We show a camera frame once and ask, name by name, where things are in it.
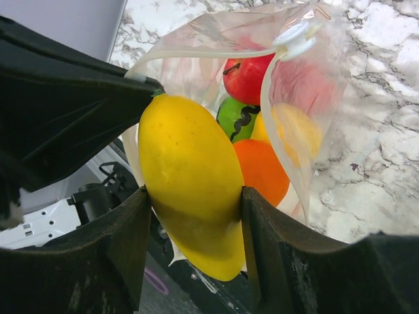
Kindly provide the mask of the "orange fruit toy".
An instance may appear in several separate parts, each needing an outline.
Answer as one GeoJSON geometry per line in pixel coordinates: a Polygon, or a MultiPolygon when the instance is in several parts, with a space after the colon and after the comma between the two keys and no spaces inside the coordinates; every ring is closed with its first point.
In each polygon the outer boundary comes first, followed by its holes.
{"type": "Polygon", "coordinates": [[[242,139],[235,142],[233,147],[245,185],[256,189],[271,205],[277,207],[287,194],[289,178],[271,145],[256,139],[242,139]]]}

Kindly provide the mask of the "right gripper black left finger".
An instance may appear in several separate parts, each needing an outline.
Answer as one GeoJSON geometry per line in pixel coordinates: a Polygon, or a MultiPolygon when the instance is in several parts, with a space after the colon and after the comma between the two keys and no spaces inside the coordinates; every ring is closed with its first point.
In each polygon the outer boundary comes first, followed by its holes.
{"type": "Polygon", "coordinates": [[[151,203],[141,187],[42,247],[1,249],[1,312],[134,313],[150,224],[151,203]]]}

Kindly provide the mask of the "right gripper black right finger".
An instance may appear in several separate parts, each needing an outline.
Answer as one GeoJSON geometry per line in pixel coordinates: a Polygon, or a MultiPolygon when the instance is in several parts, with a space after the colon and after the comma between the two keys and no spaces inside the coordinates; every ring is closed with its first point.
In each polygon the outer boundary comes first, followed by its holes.
{"type": "Polygon", "coordinates": [[[254,313],[417,313],[418,237],[377,233],[347,244],[242,190],[254,313]]]}

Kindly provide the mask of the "clear zip top bag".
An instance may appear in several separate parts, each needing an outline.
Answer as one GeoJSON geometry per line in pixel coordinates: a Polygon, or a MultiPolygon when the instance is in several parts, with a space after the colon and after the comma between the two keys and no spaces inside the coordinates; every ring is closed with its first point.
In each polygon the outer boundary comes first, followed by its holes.
{"type": "MultiPolygon", "coordinates": [[[[344,35],[338,16],[319,4],[270,3],[241,11],[211,12],[163,36],[127,77],[141,74],[156,79],[162,85],[157,95],[193,100],[216,121],[221,102],[229,96],[223,84],[227,60],[274,54],[263,78],[259,107],[268,138],[289,178],[287,194],[275,208],[307,224],[314,164],[291,165],[275,134],[274,117],[279,117],[281,104],[294,106],[318,125],[324,138],[348,81],[344,35]]],[[[145,186],[138,129],[139,123],[122,138],[134,177],[145,186]]],[[[173,260],[189,261],[169,240],[173,260]]]]}

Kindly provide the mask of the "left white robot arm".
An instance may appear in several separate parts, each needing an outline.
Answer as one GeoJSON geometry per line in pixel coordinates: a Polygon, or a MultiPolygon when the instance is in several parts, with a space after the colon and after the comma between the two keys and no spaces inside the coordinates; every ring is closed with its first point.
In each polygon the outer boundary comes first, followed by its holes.
{"type": "Polygon", "coordinates": [[[70,179],[161,88],[2,17],[1,246],[41,246],[88,222],[70,179]]]}

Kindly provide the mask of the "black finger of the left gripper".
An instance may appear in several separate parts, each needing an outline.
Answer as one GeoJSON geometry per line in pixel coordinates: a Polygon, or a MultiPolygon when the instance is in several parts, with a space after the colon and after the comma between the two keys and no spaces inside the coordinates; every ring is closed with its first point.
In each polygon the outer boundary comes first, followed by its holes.
{"type": "Polygon", "coordinates": [[[1,227],[22,223],[22,190],[72,175],[133,126],[161,89],[2,17],[1,227]]]}

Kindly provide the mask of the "red apple toy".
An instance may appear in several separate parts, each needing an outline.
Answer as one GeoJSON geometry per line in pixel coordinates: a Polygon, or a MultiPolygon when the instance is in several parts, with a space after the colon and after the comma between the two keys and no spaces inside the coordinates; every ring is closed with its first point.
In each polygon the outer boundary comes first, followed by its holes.
{"type": "Polygon", "coordinates": [[[229,96],[246,104],[259,106],[261,86],[274,54],[256,58],[230,58],[223,69],[223,84],[229,96]]]}

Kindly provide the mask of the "yellow lemon toy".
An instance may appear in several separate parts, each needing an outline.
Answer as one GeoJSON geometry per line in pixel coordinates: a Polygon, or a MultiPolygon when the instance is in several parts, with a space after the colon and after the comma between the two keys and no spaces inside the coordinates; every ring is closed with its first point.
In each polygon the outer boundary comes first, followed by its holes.
{"type": "Polygon", "coordinates": [[[182,96],[156,95],[139,121],[139,165],[155,213],[183,255],[220,280],[245,264],[244,179],[214,117],[182,96]]]}

